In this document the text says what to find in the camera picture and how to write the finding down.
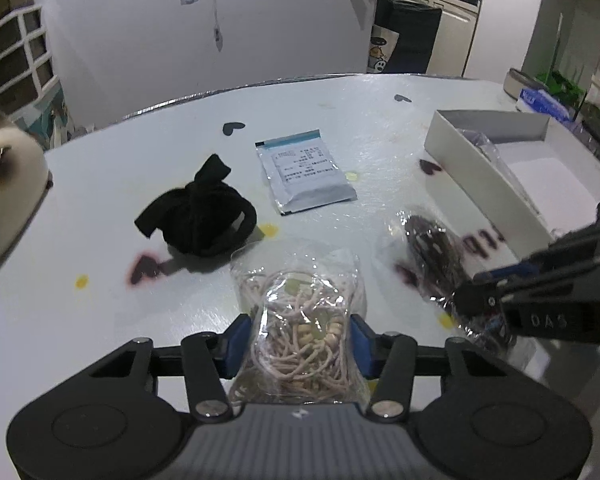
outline black scrunchie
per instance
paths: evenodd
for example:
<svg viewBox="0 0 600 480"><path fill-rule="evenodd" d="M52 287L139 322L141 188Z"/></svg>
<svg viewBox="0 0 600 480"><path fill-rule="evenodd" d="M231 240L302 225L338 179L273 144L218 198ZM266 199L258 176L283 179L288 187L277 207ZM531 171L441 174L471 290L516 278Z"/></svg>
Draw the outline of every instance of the black scrunchie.
<svg viewBox="0 0 600 480"><path fill-rule="evenodd" d="M231 168L211 155L184 188L160 195L136 218L136 227L147 238L162 231L164 241L183 254L216 256L240 246L256 227L256 210L233 187L222 182ZM225 234L240 213L238 229Z"/></svg>

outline white packet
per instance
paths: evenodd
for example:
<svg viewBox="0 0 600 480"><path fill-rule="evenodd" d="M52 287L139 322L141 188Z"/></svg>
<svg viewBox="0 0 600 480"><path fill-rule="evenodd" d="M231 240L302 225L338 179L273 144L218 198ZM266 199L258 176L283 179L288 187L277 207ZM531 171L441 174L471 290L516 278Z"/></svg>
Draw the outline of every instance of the white packet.
<svg viewBox="0 0 600 480"><path fill-rule="evenodd" d="M282 215L357 198L320 130L257 142L256 151Z"/></svg>

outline open box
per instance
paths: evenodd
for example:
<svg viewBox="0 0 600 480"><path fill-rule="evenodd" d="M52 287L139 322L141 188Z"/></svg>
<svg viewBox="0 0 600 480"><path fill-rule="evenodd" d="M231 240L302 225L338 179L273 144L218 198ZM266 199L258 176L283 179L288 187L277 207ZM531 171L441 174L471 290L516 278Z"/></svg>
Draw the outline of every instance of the open box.
<svg viewBox="0 0 600 480"><path fill-rule="evenodd" d="M476 132L496 145L503 171L469 140ZM519 258L596 221L600 163L548 115L439 110L424 147Z"/></svg>

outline black hair tie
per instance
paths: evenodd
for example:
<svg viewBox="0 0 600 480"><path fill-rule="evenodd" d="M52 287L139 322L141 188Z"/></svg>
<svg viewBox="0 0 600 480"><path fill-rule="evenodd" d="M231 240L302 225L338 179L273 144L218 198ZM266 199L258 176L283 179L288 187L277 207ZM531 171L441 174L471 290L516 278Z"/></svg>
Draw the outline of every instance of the black hair tie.
<svg viewBox="0 0 600 480"><path fill-rule="evenodd" d="M151 202L136 218L136 227L147 238L160 229L164 241L183 254L210 257L237 248L256 227L256 209L222 182L229 173L231 168L214 153L193 182ZM240 214L240 227L225 235Z"/></svg>

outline black heart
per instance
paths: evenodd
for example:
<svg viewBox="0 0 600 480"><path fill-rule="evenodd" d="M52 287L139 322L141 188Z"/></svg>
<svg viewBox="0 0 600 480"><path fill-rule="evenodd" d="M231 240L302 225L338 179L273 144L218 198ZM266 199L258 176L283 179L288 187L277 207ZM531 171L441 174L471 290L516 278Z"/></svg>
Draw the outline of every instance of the black heart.
<svg viewBox="0 0 600 480"><path fill-rule="evenodd" d="M154 280L160 276L161 273L162 270L160 269L160 264L151 256L143 254L140 256L138 263L136 263L134 270L131 272L129 283L131 283L131 285L137 285L145 276Z"/></svg>
<svg viewBox="0 0 600 480"><path fill-rule="evenodd" d="M420 159L420 169L428 175L433 175L436 171L442 171L439 165L429 162L428 160Z"/></svg>
<svg viewBox="0 0 600 480"><path fill-rule="evenodd" d="M244 128L244 123L224 123L222 127L222 133L227 137L230 137L234 130L241 130Z"/></svg>

